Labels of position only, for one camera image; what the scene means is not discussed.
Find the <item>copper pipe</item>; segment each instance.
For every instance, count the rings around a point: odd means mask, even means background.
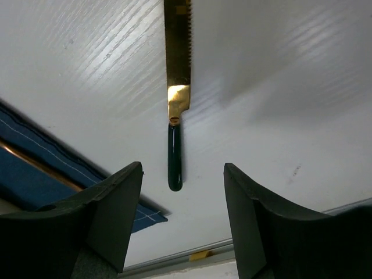
[[[76,184],[74,181],[72,181],[68,177],[58,173],[57,171],[53,170],[49,166],[47,166],[47,165],[45,165],[41,162],[38,162],[37,160],[29,157],[29,155],[24,154],[22,151],[18,150],[14,146],[8,144],[2,138],[0,138],[0,147],[3,147],[3,149],[5,149],[9,153],[13,154],[17,158],[19,158],[19,159],[25,161],[26,163],[32,165],[33,167],[35,167],[39,171],[42,171],[43,173],[47,174],[48,176],[54,178],[55,180],[61,182],[64,185],[68,186],[72,190],[75,190],[77,192],[81,192],[82,190],[84,190],[84,188],[82,186]]]

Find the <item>saw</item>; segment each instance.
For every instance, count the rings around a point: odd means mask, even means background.
[[[191,2],[164,0],[168,91],[168,184],[173,191],[183,186],[181,114],[190,107]]]

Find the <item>white wood panel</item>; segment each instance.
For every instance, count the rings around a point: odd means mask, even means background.
[[[316,210],[372,196],[372,2],[194,0],[185,183],[167,186],[161,0],[0,1],[0,97],[113,173],[144,165],[169,222],[126,265],[230,237],[223,166]]]

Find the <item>blue cloth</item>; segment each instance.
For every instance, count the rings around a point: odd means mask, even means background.
[[[0,104],[0,135],[82,186],[90,187],[106,178],[3,104]],[[24,210],[36,210],[73,194],[69,187],[0,148],[0,197]],[[160,211],[138,204],[132,233],[164,221],[167,219]]]

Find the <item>dark green handle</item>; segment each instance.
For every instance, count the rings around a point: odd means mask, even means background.
[[[168,185],[172,191],[182,189],[181,124],[168,125]]]

